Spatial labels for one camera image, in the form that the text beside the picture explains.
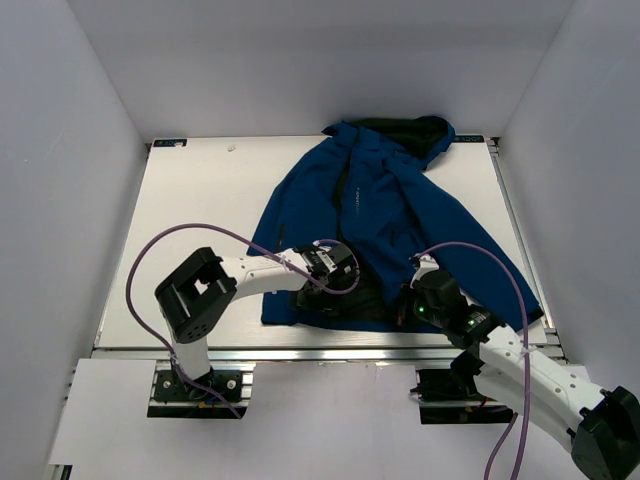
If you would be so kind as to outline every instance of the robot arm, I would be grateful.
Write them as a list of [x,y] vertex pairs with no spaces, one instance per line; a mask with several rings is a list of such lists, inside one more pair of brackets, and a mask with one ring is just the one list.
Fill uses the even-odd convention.
[[[524,354],[521,337],[491,312],[468,305],[455,280],[421,258],[412,287],[413,311],[442,328],[463,353],[451,368],[473,393],[522,413]],[[622,387],[607,391],[535,349],[530,420],[571,454],[590,479],[624,479],[640,464],[640,404]]]
[[200,248],[156,288],[176,360],[189,378],[208,383],[206,336],[232,301],[280,290],[307,299],[323,293],[292,266],[333,290],[351,286],[357,277],[357,263],[342,244],[290,248],[277,257],[282,262],[264,256],[218,257],[211,248]]

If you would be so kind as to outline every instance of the cable tie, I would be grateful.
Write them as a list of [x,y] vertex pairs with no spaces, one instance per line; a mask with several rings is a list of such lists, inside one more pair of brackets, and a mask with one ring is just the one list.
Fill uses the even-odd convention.
[[280,258],[280,265],[282,265],[284,268],[291,270],[291,267],[289,267],[288,265],[289,262],[287,262],[287,259],[284,258],[284,255],[278,255],[278,257]]
[[529,345],[529,348],[522,347],[520,350],[520,354],[524,357],[525,355],[529,355],[531,352],[534,352],[538,349],[535,345]]

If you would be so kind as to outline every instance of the jacket sleeve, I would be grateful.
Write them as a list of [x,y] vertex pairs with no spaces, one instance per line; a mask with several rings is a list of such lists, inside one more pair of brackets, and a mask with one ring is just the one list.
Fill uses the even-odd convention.
[[[497,256],[509,269],[522,292],[528,321],[542,311],[526,280],[487,231],[462,204],[415,169],[402,165],[396,170],[405,199],[415,213],[425,249],[444,242],[467,242]],[[462,246],[434,252],[438,264],[448,270],[473,299],[511,326],[522,326],[522,315],[513,286],[500,266],[487,255]]]

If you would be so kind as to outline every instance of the white wall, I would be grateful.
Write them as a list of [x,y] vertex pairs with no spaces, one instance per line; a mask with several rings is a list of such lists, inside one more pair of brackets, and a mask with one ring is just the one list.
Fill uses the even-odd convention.
[[502,141],[562,343],[640,394],[640,2],[578,0]]
[[445,115],[500,135],[573,0],[69,0],[145,140]]
[[63,0],[0,15],[0,478],[40,478],[144,146]]

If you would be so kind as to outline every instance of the blue jacket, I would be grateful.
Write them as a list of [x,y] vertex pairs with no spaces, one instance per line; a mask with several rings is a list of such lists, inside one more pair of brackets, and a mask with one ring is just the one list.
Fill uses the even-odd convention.
[[[382,283],[386,304],[396,299],[402,284],[415,273],[410,257],[442,242],[474,243],[507,265],[522,290],[529,320],[538,318],[538,301],[513,263],[455,198],[422,174],[453,140],[453,127],[445,125],[445,134],[424,158],[411,156],[401,145],[369,128],[344,122],[328,127],[323,133],[331,137],[307,152],[273,192],[253,241],[280,251],[336,238],[339,225],[358,258]],[[345,165],[346,183],[344,175],[340,180]],[[332,194],[339,180],[343,189],[338,213]],[[516,329],[521,327],[516,294],[491,259],[463,247],[444,248],[433,256],[478,303]],[[296,311],[289,308],[288,297],[289,292],[266,294],[262,322],[340,330],[436,331],[427,325],[398,328],[392,322],[334,319]]]

